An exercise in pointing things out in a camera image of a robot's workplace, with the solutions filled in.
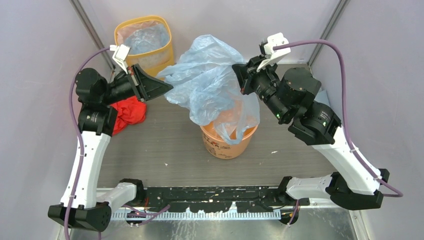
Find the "light blue trash bag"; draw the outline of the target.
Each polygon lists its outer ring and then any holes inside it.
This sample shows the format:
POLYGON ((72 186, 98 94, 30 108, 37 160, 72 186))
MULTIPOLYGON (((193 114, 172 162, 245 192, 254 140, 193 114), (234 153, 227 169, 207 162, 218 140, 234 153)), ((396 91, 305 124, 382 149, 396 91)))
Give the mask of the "light blue trash bag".
POLYGON ((234 64, 243 56, 211 34, 194 39, 175 65, 167 66, 157 78, 172 85, 166 100, 189 110, 190 120, 199 125, 213 124, 227 144, 242 141, 248 129, 260 123, 260 104, 253 93, 241 94, 234 64))

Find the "orange round trash bin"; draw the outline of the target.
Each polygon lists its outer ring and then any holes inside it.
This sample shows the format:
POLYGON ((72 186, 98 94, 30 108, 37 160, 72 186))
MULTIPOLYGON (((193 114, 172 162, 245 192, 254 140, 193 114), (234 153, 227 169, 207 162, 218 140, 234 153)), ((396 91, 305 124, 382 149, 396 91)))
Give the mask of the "orange round trash bin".
POLYGON ((227 134, 229 139, 235 142, 237 140, 237 131, 242 130, 241 127, 238 127, 241 120, 243 118, 249 121, 255 120, 253 117, 243 113, 243 110, 243 101, 236 100, 233 108, 225 110, 219 114, 217 119, 200 127, 203 144, 206 150, 214 157, 230 160, 240 156, 247 149, 254 133, 258 129, 258 125, 247 128, 237 144, 227 143, 216 130, 216 128, 221 128, 221 132, 227 134))

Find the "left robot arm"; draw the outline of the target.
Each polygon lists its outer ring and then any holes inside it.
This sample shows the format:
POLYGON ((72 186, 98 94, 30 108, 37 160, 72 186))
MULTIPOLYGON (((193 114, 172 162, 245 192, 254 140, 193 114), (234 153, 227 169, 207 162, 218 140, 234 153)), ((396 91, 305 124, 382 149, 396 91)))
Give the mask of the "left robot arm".
POLYGON ((152 100, 173 87, 148 75, 138 65, 122 70, 108 82, 93 68, 80 70, 75 77, 75 93, 81 103, 73 118, 77 133, 77 149, 68 186, 57 205, 48 209, 48 217, 60 225, 103 232, 113 213, 127 203, 141 206, 146 200, 143 182, 124 178, 116 187, 97 196, 102 161, 113 135, 118 112, 114 103, 135 97, 152 100))

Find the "yellow mesh trash bin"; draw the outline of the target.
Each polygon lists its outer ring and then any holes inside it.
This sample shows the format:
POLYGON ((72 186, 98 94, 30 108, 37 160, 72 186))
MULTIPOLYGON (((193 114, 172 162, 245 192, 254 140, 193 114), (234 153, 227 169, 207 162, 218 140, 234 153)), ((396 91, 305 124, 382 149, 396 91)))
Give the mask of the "yellow mesh trash bin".
POLYGON ((129 66, 138 64, 153 77, 175 64, 171 30, 160 16, 143 16, 119 24, 114 41, 130 48, 125 59, 129 66))

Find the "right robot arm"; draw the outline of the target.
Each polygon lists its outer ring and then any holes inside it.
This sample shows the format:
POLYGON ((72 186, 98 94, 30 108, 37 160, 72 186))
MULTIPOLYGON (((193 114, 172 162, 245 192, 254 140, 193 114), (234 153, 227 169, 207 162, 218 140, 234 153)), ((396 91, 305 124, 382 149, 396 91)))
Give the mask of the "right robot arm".
POLYGON ((288 131, 306 145, 320 152, 335 168, 322 177, 282 179, 275 198, 283 205, 306 198, 328 199, 347 210, 370 210, 381 207, 384 195, 379 188, 390 173, 359 162, 357 152, 346 139, 341 119, 327 104, 316 101, 321 82, 302 67, 277 75, 277 65, 259 69, 263 55, 247 63, 232 65, 240 91, 256 94, 288 131))

